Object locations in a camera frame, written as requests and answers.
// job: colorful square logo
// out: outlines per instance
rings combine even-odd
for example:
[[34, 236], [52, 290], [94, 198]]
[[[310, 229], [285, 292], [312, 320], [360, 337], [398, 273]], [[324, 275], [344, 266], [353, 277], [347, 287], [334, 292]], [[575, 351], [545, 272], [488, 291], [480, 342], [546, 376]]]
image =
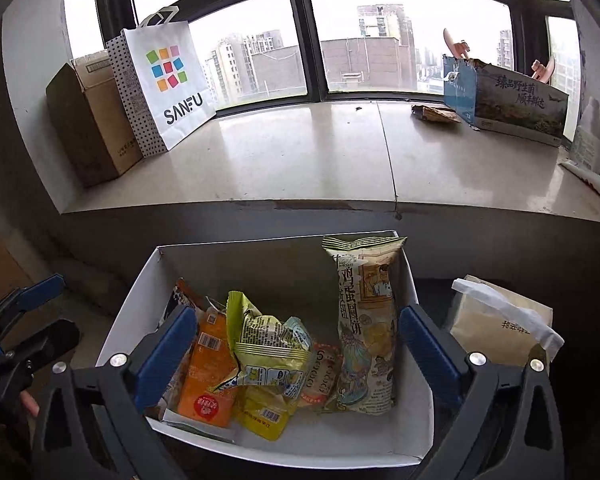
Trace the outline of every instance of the colorful square logo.
[[177, 45], [152, 50], [146, 54], [146, 59], [151, 65], [160, 92], [176, 88], [180, 83], [187, 81], [187, 73], [183, 70], [184, 63], [180, 59], [180, 49]]

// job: white window sill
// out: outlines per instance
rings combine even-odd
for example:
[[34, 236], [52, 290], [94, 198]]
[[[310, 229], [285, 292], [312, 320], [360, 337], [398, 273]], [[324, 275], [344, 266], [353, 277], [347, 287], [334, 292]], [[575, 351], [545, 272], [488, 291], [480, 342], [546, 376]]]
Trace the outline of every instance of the white window sill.
[[211, 120], [169, 153], [86, 190], [65, 213], [258, 201], [400, 212], [433, 203], [600, 222], [600, 197], [557, 166], [563, 149], [424, 123], [411, 104], [318, 103]]

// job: metal screw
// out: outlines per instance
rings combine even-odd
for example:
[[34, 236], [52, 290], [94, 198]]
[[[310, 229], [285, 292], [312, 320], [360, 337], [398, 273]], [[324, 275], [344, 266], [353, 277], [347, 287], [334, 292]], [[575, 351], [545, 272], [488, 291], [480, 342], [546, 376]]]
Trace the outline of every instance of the metal screw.
[[544, 363], [540, 359], [531, 359], [529, 366], [531, 366], [531, 369], [535, 370], [536, 372], [541, 372], [544, 370]]
[[61, 374], [62, 372], [64, 372], [66, 370], [66, 363], [62, 362], [62, 361], [58, 361], [56, 364], [53, 365], [53, 367], [51, 368], [51, 371], [55, 374]]
[[469, 361], [476, 366], [482, 366], [485, 364], [485, 362], [487, 362], [487, 358], [480, 352], [472, 352], [469, 354]]
[[109, 359], [109, 363], [111, 364], [111, 366], [122, 366], [124, 363], [126, 363], [126, 355], [124, 354], [115, 354], [111, 357], [111, 359]]

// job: open white box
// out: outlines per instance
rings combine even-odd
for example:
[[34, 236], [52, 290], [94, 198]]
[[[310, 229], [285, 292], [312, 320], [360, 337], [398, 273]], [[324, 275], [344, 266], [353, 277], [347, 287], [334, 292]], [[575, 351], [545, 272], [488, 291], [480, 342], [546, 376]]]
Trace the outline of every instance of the open white box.
[[[395, 232], [336, 235], [355, 240]], [[321, 247], [322, 236], [158, 247], [136, 279], [104, 343], [97, 365], [130, 354], [155, 330], [180, 277], [201, 294], [225, 301], [241, 290], [263, 314], [298, 316], [317, 342], [338, 343], [338, 273]], [[409, 263], [400, 252], [391, 268], [397, 307], [417, 301]], [[265, 440], [235, 424], [227, 444], [149, 419], [155, 431], [192, 446], [272, 465], [355, 469], [416, 465], [433, 443], [433, 399], [406, 346], [395, 365], [396, 405], [381, 416], [318, 415], [298, 410], [282, 436]]]

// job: red round sticker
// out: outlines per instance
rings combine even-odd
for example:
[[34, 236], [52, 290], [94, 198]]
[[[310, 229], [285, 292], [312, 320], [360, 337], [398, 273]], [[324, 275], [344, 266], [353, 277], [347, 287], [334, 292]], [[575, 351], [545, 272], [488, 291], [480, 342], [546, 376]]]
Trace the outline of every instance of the red round sticker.
[[196, 410], [196, 413], [202, 418], [206, 418], [206, 420], [211, 420], [216, 416], [218, 412], [218, 401], [213, 397], [208, 395], [200, 395], [195, 404], [193, 405], [193, 409]]

